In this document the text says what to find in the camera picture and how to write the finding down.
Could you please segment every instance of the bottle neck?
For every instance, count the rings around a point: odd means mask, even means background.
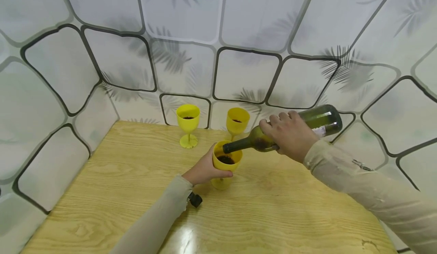
[[[252,147],[250,139],[248,137],[223,145],[223,151],[225,154],[230,154],[235,151],[244,150]]]

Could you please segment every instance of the plastic wine glass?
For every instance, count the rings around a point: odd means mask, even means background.
[[[230,108],[228,110],[228,116],[226,118],[226,128],[231,134],[231,141],[234,141],[234,137],[241,135],[247,127],[250,115],[243,108]]]
[[[186,148],[191,149],[197,145],[197,137],[191,133],[199,125],[200,109],[196,105],[184,104],[176,110],[178,116],[178,125],[186,133],[179,140],[179,144]]]
[[[223,145],[230,143],[230,141],[223,140],[214,146],[214,153],[212,155],[212,163],[215,168],[224,171],[235,171],[240,165],[243,151],[235,151],[230,154],[225,154]],[[232,177],[214,178],[211,179],[211,184],[218,190],[226,190],[232,183]]]

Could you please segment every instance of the wood grain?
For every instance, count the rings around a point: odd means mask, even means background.
[[[117,122],[23,253],[108,253],[176,174],[228,138],[196,130],[199,144],[186,150],[181,135]],[[396,253],[371,213],[275,152],[244,150],[228,190],[207,184],[195,192],[204,202],[176,220],[161,253]]]

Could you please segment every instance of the wine bottle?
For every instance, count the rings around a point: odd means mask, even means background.
[[[340,114],[330,104],[299,112],[299,116],[319,137],[338,133],[343,128]],[[266,136],[259,126],[256,126],[250,131],[248,137],[223,145],[223,151],[229,154],[238,150],[254,148],[260,152],[268,152],[275,150],[275,145],[275,142]]]

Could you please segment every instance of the beige long sleeve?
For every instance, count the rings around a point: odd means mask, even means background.
[[[190,182],[176,176],[157,202],[130,227],[110,253],[158,253],[174,221],[187,208],[192,189]]]
[[[437,203],[319,140],[304,161],[318,180],[346,193],[393,230],[416,254],[437,253]]]

